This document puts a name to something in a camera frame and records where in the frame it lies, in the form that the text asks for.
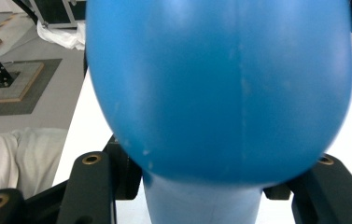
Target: blue object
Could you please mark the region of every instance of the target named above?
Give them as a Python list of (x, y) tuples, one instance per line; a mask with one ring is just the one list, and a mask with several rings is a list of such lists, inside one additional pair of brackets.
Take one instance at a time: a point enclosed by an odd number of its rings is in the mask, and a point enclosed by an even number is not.
[(339, 0), (91, 0), (87, 11), (98, 100), (147, 179), (225, 189), (290, 179), (330, 145), (352, 91), (350, 31)]

